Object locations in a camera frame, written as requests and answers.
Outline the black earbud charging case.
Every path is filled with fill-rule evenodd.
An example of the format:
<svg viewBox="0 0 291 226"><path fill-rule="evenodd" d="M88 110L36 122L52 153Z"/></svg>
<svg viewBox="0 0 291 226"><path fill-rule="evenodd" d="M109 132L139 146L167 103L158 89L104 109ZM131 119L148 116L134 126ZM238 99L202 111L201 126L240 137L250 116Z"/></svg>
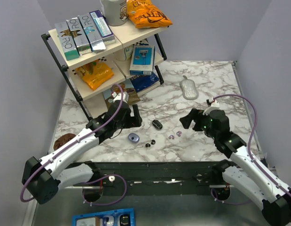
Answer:
<svg viewBox="0 0 291 226"><path fill-rule="evenodd" d="M157 130L161 130L163 128L163 125L158 120L153 120L152 125Z"/></svg>

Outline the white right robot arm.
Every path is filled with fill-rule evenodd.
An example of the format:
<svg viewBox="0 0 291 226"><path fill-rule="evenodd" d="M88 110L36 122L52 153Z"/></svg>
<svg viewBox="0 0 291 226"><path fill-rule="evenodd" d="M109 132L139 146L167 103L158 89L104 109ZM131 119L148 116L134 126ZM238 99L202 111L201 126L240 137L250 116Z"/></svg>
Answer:
<svg viewBox="0 0 291 226"><path fill-rule="evenodd" d="M211 179L237 188L261 210L272 226L291 223L291 187L274 175L252 152L246 143L230 130L229 118L223 110L208 115L193 108L180 118L183 128L195 122L194 131L201 131L214 140L216 149L227 157L214 166Z"/></svg>

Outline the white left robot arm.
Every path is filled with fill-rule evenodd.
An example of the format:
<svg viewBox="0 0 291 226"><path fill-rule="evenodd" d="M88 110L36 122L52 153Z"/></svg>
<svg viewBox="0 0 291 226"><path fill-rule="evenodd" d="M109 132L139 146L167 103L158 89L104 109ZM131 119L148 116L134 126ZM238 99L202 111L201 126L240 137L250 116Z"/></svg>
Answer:
<svg viewBox="0 0 291 226"><path fill-rule="evenodd" d="M117 100L106 113L91 119L74 138L40 159L29 158L24 166L23 190L28 190L38 204L51 200L60 189L86 183L94 186L99 174L88 165L69 168L86 151L111 139L119 129L140 127L142 118L137 104L129 106Z"/></svg>

